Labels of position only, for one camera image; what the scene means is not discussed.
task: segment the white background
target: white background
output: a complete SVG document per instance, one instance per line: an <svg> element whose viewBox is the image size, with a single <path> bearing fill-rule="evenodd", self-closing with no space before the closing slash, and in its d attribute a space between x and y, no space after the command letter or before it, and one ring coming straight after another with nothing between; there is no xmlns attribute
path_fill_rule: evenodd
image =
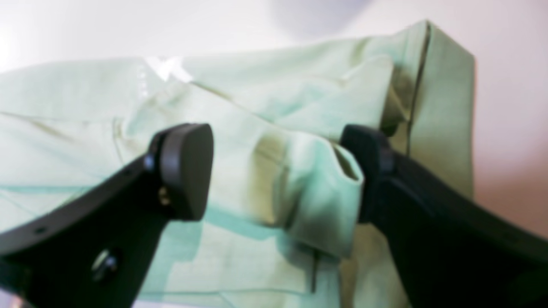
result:
<svg viewBox="0 0 548 308"><path fill-rule="evenodd" d="M0 72L384 35L425 18L476 57L477 202L548 238L548 0L0 0Z"/></svg>

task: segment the green fabric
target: green fabric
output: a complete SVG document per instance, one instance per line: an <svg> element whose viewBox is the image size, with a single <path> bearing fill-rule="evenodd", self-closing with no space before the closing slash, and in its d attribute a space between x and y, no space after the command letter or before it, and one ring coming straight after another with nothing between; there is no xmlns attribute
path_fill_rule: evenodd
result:
<svg viewBox="0 0 548 308"><path fill-rule="evenodd" d="M81 195L156 131L207 122L215 156L205 218L168 225L141 299L408 305L386 238L355 224L364 178L336 143L348 123L397 126L394 148L471 197L469 53L424 21L393 36L188 57L192 83L150 63L0 75L0 230Z"/></svg>

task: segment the screw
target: screw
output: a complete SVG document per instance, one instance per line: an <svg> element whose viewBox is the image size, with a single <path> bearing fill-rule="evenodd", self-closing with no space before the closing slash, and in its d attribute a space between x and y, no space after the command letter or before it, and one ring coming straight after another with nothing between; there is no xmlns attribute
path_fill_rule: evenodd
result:
<svg viewBox="0 0 548 308"><path fill-rule="evenodd" d="M162 188L158 191L158 199L160 204L165 207L171 204L171 199L169 198L168 190L165 186L162 186Z"/></svg>
<svg viewBox="0 0 548 308"><path fill-rule="evenodd" d="M119 266L118 258L109 250L103 250L92 265L92 280L102 282L110 279Z"/></svg>

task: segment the seam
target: seam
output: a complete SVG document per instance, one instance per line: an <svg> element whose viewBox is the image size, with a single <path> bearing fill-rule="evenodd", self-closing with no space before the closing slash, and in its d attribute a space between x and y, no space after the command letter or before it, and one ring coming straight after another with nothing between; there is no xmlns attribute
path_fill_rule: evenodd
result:
<svg viewBox="0 0 548 308"><path fill-rule="evenodd" d="M411 153L411 131L413 130L413 123L415 120L415 108L416 108L416 100L419 96L419 89L421 86L421 83L423 81L423 71L424 67L426 66L426 57L428 55L428 51L430 49L430 40L432 36L432 26L428 23L426 28L426 40L423 44L422 54L420 58L420 67L419 72L417 73L416 77L416 84L415 84L415 91L413 93L413 100L411 101L411 111L409 113L410 120L407 125L407 147L406 147L406 156L409 156Z"/></svg>
<svg viewBox="0 0 548 308"><path fill-rule="evenodd" d="M118 134L118 129L119 129L118 124L119 124L118 118L112 119L112 121L111 121L111 125L112 125L111 138L112 138L112 143L114 145L115 155L118 157L118 161L120 163L120 166L123 166L124 165L124 160L122 159L122 153L121 153L120 148L118 146L118 142L116 142L116 135Z"/></svg>

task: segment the clamp jaw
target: clamp jaw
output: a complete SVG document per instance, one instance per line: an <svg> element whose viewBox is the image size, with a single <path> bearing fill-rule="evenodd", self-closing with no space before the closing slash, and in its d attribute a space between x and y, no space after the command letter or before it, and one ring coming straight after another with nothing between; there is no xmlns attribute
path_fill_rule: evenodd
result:
<svg viewBox="0 0 548 308"><path fill-rule="evenodd" d="M386 236L413 308L548 307L548 242L463 198L376 130L348 125L341 144L366 176L359 223Z"/></svg>
<svg viewBox="0 0 548 308"><path fill-rule="evenodd" d="M207 124L148 152L82 197L0 235L0 287L38 308L129 308L170 220L201 220L213 161Z"/></svg>

